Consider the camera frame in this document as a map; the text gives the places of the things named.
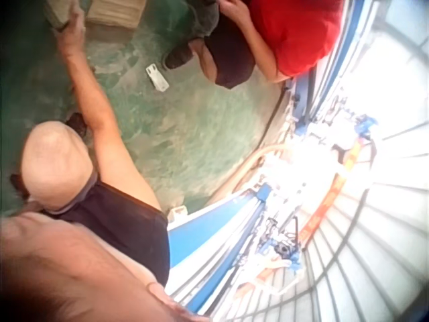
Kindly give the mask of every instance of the knee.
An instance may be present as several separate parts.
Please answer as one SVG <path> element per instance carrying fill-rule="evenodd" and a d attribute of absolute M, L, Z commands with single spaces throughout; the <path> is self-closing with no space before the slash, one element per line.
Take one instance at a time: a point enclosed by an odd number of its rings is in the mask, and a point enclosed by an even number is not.
<path fill-rule="evenodd" d="M 71 200 L 93 171 L 86 146 L 67 125 L 35 126 L 23 148 L 21 174 L 30 195 L 53 209 Z"/>

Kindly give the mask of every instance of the leg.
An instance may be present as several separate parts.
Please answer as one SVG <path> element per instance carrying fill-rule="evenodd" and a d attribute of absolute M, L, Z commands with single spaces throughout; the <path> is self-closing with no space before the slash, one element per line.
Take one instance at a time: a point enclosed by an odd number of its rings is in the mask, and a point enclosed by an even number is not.
<path fill-rule="evenodd" d="M 207 77 L 209 81 L 215 83 L 217 77 L 217 67 L 212 54 L 204 43 L 204 40 L 201 38 L 197 38 L 191 40 L 188 45 L 189 48 L 192 50 L 192 53 L 198 56 L 198 59 L 200 60 L 201 70 L 204 73 L 205 77 Z"/>
<path fill-rule="evenodd" d="M 30 132 L 22 161 L 22 180 L 28 193 L 47 210 L 67 205 L 93 172 L 88 150 L 67 125 L 41 123 Z"/>

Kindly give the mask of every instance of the grey pants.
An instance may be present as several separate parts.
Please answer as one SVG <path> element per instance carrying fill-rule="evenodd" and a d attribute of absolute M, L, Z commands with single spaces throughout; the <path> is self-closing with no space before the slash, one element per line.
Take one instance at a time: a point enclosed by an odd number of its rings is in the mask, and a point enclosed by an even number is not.
<path fill-rule="evenodd" d="M 191 38 L 207 37 L 219 22 L 219 5 L 216 0 L 182 0 L 194 14 Z"/>

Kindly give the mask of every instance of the hand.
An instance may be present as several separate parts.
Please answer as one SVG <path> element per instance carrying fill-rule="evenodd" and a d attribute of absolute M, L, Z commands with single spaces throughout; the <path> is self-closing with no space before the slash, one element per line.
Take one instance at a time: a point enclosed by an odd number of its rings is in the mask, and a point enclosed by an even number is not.
<path fill-rule="evenodd" d="M 84 56 L 84 11 L 80 8 L 79 0 L 72 0 L 68 18 L 68 23 L 62 32 L 54 31 L 58 49 L 64 60 L 74 56 Z"/>
<path fill-rule="evenodd" d="M 219 8 L 221 13 L 238 26 L 245 27 L 251 23 L 250 10 L 242 0 L 219 0 Z"/>

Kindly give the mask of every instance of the white plastic part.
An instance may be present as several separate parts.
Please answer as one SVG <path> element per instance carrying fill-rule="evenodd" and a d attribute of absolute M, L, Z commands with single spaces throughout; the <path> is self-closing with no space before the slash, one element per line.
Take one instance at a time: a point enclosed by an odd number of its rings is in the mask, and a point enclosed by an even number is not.
<path fill-rule="evenodd" d="M 167 80 L 162 76 L 158 68 L 156 68 L 155 64 L 146 67 L 146 73 L 149 75 L 157 91 L 165 92 L 168 87 L 170 87 Z"/>

